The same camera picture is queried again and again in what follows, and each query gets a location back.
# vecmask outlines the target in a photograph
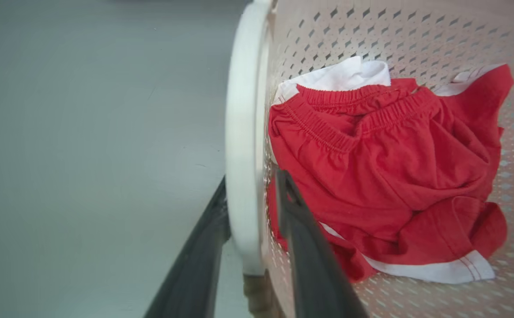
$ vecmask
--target elastic waistband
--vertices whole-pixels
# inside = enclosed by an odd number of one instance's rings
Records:
[[[361,101],[370,105],[368,113],[362,113],[363,108],[356,108]],[[397,125],[417,114],[430,114],[438,106],[438,97],[426,87],[419,87],[416,92],[408,94],[404,90],[380,85],[347,92],[324,92],[305,88],[302,93],[279,105],[302,129],[337,151],[350,151],[363,135]],[[349,107],[351,115],[364,114],[364,117],[358,122],[355,133],[346,135],[319,116],[322,107]]]

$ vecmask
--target white trim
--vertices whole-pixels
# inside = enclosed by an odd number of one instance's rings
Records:
[[[461,284],[473,280],[491,280],[495,272],[491,264],[477,251],[471,251],[458,260],[427,265],[386,264],[363,256],[376,270],[394,276],[406,276],[429,282]]]

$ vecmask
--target gray floor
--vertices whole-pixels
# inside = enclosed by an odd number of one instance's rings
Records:
[[[244,0],[0,0],[0,318],[138,318],[224,172]],[[216,317],[248,317],[225,247]]]

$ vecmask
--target red shorts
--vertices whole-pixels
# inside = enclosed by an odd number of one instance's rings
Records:
[[[299,87],[271,107],[269,136],[352,281],[376,270],[439,282],[493,278],[506,240],[486,203],[500,161],[508,66],[464,92],[435,96],[414,79],[354,91]],[[277,227],[274,183],[268,192]]]

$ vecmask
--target pile of laundry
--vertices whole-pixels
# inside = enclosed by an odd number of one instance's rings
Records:
[[[269,113],[274,161],[291,173],[351,282],[377,272],[458,284],[495,277],[506,240],[487,202],[501,157],[505,64],[432,92],[360,57],[285,81]],[[275,183],[267,200],[279,232]]]

